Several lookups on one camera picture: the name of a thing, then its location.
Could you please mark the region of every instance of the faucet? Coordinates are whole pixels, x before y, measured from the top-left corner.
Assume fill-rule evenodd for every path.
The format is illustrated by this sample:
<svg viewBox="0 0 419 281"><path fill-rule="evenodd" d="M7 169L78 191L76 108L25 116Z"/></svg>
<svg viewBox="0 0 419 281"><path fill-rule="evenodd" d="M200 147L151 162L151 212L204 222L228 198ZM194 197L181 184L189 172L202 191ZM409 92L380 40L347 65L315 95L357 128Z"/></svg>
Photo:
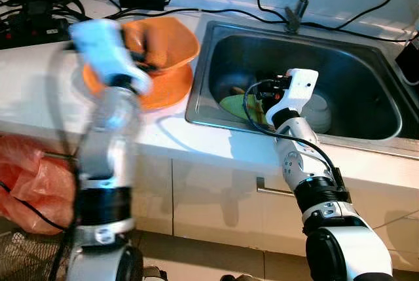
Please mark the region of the faucet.
<svg viewBox="0 0 419 281"><path fill-rule="evenodd" d="M285 8L285 15L287 16L288 23L285 27L285 30L289 33L297 33L300 24L302 16L304 16L304 13L308 6L308 0L299 0L297 3L297 7L295 7L295 10L292 11L289 7Z"/></svg>
<svg viewBox="0 0 419 281"><path fill-rule="evenodd" d="M297 7L292 11L289 7L285 8L285 16L288 23L285 27L286 32L296 34L301 26L301 19L308 6L308 0L299 0Z"/></svg>

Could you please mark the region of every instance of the orange plastic bag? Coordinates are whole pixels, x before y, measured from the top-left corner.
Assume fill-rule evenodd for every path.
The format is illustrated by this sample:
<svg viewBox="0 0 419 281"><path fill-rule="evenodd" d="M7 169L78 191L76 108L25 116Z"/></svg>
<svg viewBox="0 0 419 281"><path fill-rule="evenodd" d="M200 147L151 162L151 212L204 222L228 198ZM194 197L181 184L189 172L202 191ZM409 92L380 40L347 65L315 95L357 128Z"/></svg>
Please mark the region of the orange plastic bag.
<svg viewBox="0 0 419 281"><path fill-rule="evenodd" d="M73 217L75 184L65 161L44 156L41 143L23 136L0 137L0 215L30 233L56 234L60 230L45 222L17 199L24 200L44 217L67 227Z"/></svg>

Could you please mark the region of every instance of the orange plate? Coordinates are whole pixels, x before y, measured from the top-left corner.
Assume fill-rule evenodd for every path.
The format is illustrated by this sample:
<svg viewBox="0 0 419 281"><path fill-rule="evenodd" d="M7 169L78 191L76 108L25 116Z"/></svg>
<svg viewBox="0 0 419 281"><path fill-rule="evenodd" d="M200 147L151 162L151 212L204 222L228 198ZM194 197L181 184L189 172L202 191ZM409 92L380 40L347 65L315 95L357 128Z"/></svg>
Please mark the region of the orange plate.
<svg viewBox="0 0 419 281"><path fill-rule="evenodd" d="M139 98L143 110L169 107L182 100L192 87L192 69L188 62L199 53L199 43L195 35L172 17L137 20L122 27L128 32L128 48L138 52L142 51L141 44L135 42L132 36L143 35L144 29L158 30L157 37L160 40L156 40L155 44L160 47L157 54L163 56L164 65L151 75L151 92ZM88 65L84 65L83 79L93 94L98 94L105 88Z"/></svg>

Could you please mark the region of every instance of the floor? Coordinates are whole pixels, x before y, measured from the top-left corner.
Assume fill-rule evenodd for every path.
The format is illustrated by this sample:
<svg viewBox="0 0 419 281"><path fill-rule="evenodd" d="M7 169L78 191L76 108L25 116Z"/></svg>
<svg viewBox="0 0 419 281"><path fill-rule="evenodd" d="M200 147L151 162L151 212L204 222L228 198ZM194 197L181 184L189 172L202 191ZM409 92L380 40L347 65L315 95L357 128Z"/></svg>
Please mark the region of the floor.
<svg viewBox="0 0 419 281"><path fill-rule="evenodd" d="M145 265L168 273L169 281L219 281L222 275L251 274L266 281L310 281L305 257L143 232ZM418 281L419 273L395 271L397 281Z"/></svg>

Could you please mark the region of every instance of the cabinet handle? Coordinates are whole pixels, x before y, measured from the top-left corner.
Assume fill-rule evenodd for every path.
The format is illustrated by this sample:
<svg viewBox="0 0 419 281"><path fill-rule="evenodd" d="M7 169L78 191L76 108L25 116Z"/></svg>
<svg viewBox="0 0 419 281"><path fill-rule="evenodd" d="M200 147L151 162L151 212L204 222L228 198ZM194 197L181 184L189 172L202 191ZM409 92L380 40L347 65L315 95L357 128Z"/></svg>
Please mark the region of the cabinet handle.
<svg viewBox="0 0 419 281"><path fill-rule="evenodd" d="M258 193L266 193L266 194L275 194L275 195L283 195L283 196L294 197L294 194L293 194L292 191L281 191L279 189L266 188L264 186L264 178L256 178L256 191Z"/></svg>

